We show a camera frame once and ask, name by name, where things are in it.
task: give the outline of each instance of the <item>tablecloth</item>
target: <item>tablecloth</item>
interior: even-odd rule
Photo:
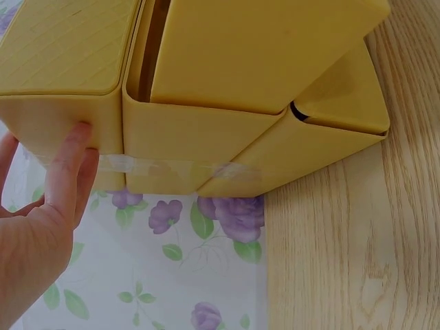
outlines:
[[[19,5],[0,0],[0,38]],[[38,199],[44,176],[20,146],[3,205]],[[267,329],[261,197],[93,191],[74,240],[67,270],[14,329]]]

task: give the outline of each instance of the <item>wooden table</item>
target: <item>wooden table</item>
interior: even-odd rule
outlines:
[[[266,197],[271,330],[440,329],[440,0],[391,2],[389,138]]]

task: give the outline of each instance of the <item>purple rose print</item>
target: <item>purple rose print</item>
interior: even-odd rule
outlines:
[[[255,198],[199,197],[197,205],[207,218],[219,220],[226,236],[234,241],[256,241],[264,226],[263,196]]]
[[[148,225],[153,229],[154,234],[163,234],[171,226],[180,220],[180,213],[182,212],[182,203],[180,201],[159,201],[157,205],[151,210],[148,219]]]
[[[144,198],[142,194],[131,194],[127,188],[120,191],[108,191],[108,193],[113,195],[111,203],[121,210],[124,210],[127,206],[138,205]]]
[[[3,16],[0,16],[0,36],[3,36],[5,34],[6,29],[8,28],[19,8],[20,5],[15,5],[14,7],[10,8]]]
[[[221,323],[220,311],[209,302],[199,302],[191,313],[195,330],[217,330]]]

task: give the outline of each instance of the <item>yellow plastic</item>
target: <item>yellow plastic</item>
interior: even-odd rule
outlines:
[[[171,1],[151,102],[280,113],[389,10],[386,0]]]
[[[121,80],[138,0],[25,1],[0,46],[0,118],[47,164],[77,121],[90,146],[123,153]],[[96,188],[124,186],[100,171]]]
[[[244,165],[240,171],[219,173],[198,193],[210,197],[266,193],[383,140],[389,128],[363,43],[304,91],[295,105],[233,159]]]
[[[167,1],[23,4],[0,44],[0,119],[44,165],[84,121],[94,126],[90,147],[108,156],[97,189],[127,184],[132,193],[248,197],[386,136],[388,114],[364,44],[312,83],[387,13],[384,0],[278,0],[270,6],[257,0],[253,7],[235,2],[231,13],[228,0],[172,1],[153,87],[189,97],[167,100],[176,105],[147,102],[144,90]],[[252,23],[264,11],[267,20]],[[230,20],[219,21],[214,12]],[[239,25],[239,17],[247,24]],[[308,28],[293,28],[295,19]],[[214,56],[216,42],[221,51]],[[226,95],[230,102],[215,101]],[[295,107],[280,111],[294,95]]]
[[[134,32],[123,91],[126,174],[132,193],[190,194],[280,115],[139,102],[138,87],[154,1],[144,1]]]

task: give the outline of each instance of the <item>hand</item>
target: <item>hand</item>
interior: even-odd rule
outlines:
[[[67,267],[98,167],[97,150],[87,148],[90,137],[88,124],[70,132],[49,166],[40,200],[14,213],[0,206],[0,330]],[[17,146],[10,133],[0,141],[0,196]]]

